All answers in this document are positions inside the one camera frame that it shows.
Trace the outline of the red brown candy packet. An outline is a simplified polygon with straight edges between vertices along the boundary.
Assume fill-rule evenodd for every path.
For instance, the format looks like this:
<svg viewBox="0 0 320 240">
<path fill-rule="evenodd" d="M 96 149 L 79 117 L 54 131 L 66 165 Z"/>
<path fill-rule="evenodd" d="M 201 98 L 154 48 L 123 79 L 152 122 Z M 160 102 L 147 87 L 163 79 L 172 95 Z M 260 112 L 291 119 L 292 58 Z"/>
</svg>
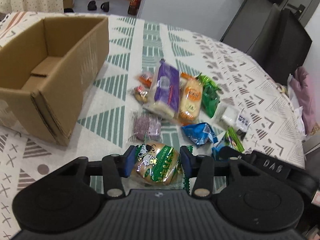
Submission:
<svg viewBox="0 0 320 240">
<path fill-rule="evenodd" d="M 145 104 L 148 102 L 149 91 L 144 86 L 137 86 L 133 89 L 133 95 L 138 102 Z"/>
</svg>

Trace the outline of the orange small snack packet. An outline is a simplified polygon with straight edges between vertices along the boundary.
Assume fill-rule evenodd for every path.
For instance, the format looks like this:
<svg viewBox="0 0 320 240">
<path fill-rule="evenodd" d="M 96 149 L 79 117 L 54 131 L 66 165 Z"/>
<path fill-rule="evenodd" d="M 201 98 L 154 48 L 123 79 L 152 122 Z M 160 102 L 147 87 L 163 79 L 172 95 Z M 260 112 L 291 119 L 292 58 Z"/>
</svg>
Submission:
<svg viewBox="0 0 320 240">
<path fill-rule="evenodd" d="M 151 87 L 153 74 L 151 72 L 141 72 L 138 76 L 138 80 L 147 88 Z"/>
</svg>

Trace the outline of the dark green snack bag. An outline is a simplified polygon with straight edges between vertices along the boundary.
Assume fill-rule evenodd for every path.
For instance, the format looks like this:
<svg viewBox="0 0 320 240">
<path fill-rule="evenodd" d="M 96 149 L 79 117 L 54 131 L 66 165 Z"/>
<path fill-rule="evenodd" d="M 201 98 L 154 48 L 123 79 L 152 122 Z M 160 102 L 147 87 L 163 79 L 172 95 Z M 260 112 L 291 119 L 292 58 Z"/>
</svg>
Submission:
<svg viewBox="0 0 320 240">
<path fill-rule="evenodd" d="M 216 83 L 206 75 L 198 75 L 197 79 L 201 83 L 203 87 L 202 92 L 202 107 L 205 113 L 212 118 L 216 112 L 217 106 L 220 102 L 220 97 L 218 95 L 218 91 L 220 88 L 216 85 Z"/>
</svg>

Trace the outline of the blue snack bag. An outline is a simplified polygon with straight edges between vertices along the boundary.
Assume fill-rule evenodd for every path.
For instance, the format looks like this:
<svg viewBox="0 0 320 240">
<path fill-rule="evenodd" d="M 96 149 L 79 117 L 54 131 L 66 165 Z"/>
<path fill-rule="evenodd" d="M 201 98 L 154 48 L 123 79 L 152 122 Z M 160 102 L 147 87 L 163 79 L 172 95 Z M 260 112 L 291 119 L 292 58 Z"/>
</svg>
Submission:
<svg viewBox="0 0 320 240">
<path fill-rule="evenodd" d="M 206 122 L 189 124 L 181 127 L 182 132 L 196 146 L 202 146 L 208 142 L 215 144 L 218 142 L 217 136 L 210 124 Z"/>
</svg>

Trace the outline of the small floor cardboard box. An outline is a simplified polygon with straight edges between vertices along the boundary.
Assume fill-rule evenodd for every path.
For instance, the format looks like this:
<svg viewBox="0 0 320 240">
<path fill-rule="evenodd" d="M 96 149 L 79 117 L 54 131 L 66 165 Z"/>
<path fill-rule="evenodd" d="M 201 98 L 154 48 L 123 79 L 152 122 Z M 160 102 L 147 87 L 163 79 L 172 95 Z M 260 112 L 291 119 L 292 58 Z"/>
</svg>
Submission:
<svg viewBox="0 0 320 240">
<path fill-rule="evenodd" d="M 63 8 L 64 9 L 73 9 L 74 0 L 63 0 Z"/>
</svg>

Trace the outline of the green striped snack pack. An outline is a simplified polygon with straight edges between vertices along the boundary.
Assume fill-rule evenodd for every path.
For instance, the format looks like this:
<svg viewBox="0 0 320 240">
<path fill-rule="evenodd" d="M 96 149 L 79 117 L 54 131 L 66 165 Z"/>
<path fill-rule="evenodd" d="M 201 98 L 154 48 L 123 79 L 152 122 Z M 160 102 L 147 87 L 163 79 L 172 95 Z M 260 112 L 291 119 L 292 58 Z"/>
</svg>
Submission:
<svg viewBox="0 0 320 240">
<path fill-rule="evenodd" d="M 226 146 L 228 146 L 228 147 L 230 147 L 240 153 L 244 152 L 245 149 L 242 145 L 242 142 L 232 127 L 229 127 L 226 130 L 223 139 L 224 139 Z"/>
</svg>

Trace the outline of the black shoe left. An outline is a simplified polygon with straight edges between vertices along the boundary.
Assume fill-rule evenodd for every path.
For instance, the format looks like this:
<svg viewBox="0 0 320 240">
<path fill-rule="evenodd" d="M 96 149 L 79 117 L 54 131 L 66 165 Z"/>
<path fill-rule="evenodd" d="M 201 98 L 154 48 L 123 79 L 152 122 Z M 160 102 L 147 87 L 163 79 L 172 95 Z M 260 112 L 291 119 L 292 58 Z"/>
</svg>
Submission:
<svg viewBox="0 0 320 240">
<path fill-rule="evenodd" d="M 87 10 L 88 11 L 96 11 L 97 10 L 97 5 L 96 5 L 96 1 L 92 0 L 88 3 L 87 5 Z"/>
</svg>

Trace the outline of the black shoe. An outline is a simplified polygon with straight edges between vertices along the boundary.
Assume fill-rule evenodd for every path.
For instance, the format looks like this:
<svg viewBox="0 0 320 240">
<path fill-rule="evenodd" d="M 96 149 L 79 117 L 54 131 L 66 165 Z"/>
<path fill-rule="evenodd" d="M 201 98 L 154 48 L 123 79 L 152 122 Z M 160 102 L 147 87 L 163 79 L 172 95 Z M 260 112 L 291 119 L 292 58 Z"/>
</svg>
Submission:
<svg viewBox="0 0 320 240">
<path fill-rule="evenodd" d="M 103 12 L 109 12 L 110 10 L 110 3 L 109 2 L 104 2 L 101 4 L 100 6 L 100 9 L 103 11 Z"/>
<path fill-rule="evenodd" d="M 96 1 L 92 0 L 88 3 L 87 5 L 87 10 L 88 11 L 96 11 L 97 10 L 97 5 L 96 5 Z"/>
</svg>

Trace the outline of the black shoe right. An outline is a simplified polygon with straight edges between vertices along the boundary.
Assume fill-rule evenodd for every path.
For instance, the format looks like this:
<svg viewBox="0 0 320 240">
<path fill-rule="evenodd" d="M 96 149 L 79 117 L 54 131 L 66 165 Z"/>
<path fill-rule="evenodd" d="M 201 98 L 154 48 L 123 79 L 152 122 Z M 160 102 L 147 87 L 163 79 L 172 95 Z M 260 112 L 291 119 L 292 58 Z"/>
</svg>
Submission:
<svg viewBox="0 0 320 240">
<path fill-rule="evenodd" d="M 109 2 L 104 2 L 101 4 L 100 6 L 100 9 L 103 11 L 103 12 L 109 12 L 110 10 L 110 3 Z"/>
</svg>

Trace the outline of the white packet with barcode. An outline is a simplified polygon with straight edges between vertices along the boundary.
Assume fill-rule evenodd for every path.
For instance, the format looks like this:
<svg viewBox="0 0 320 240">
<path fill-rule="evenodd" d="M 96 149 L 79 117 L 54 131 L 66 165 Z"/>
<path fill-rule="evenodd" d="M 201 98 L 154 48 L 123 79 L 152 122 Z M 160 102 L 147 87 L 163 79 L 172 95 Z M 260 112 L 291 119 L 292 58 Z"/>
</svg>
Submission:
<svg viewBox="0 0 320 240">
<path fill-rule="evenodd" d="M 232 127 L 238 133 L 247 133 L 251 125 L 249 118 L 231 105 L 219 103 L 216 121 L 223 128 Z"/>
</svg>

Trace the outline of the red oil bottle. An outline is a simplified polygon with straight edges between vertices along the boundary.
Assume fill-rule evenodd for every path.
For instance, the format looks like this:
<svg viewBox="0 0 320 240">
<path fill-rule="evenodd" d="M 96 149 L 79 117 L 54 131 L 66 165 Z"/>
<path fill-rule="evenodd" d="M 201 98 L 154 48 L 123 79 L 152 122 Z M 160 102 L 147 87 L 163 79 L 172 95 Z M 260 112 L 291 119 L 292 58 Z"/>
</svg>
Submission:
<svg viewBox="0 0 320 240">
<path fill-rule="evenodd" d="M 127 13 L 129 15 L 136 16 L 138 14 L 140 3 L 141 0 L 131 0 Z"/>
</svg>

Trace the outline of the pink pillow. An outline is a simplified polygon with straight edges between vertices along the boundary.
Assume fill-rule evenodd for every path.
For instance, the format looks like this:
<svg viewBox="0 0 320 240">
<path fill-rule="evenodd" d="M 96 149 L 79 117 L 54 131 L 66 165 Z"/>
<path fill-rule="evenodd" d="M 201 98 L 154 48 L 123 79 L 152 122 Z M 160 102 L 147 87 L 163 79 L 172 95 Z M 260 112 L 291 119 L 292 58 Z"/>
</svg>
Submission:
<svg viewBox="0 0 320 240">
<path fill-rule="evenodd" d="M 306 135 L 314 135 L 319 131 L 316 121 L 316 97 L 312 85 L 311 75 L 304 67 L 298 67 L 289 81 L 297 97 L 299 106 L 302 107 L 302 120 Z"/>
</svg>

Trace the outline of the brown cardboard box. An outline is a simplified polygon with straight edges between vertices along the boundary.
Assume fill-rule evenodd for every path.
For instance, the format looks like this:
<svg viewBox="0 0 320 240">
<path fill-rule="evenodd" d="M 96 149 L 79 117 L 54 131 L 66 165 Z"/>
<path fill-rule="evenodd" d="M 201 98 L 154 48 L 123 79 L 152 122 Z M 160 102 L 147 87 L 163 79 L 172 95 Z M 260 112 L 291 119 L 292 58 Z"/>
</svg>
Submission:
<svg viewBox="0 0 320 240">
<path fill-rule="evenodd" d="M 10 14 L 1 31 L 1 125 L 67 146 L 108 51 L 107 16 Z"/>
</svg>

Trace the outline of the purple wrapped cake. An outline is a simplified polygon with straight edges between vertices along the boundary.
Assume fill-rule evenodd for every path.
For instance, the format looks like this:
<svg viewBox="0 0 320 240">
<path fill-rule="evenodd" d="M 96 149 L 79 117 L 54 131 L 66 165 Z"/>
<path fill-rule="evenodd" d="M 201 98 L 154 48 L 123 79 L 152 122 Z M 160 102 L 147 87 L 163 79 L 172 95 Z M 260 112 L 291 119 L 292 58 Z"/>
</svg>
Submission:
<svg viewBox="0 0 320 240">
<path fill-rule="evenodd" d="M 161 126 L 161 118 L 156 115 L 139 112 L 133 115 L 133 135 L 140 141 L 159 141 Z"/>
</svg>

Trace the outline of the cow print bread bun pack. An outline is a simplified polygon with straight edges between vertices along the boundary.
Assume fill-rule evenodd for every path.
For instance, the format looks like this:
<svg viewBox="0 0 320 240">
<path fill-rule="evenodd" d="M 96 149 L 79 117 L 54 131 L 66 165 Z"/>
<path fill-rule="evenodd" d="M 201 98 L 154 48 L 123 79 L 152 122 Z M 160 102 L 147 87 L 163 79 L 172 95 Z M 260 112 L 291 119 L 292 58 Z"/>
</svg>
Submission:
<svg viewBox="0 0 320 240">
<path fill-rule="evenodd" d="M 161 142 L 150 141 L 137 146 L 131 178 L 146 187 L 190 191 L 190 180 L 183 170 L 180 153 Z"/>
</svg>

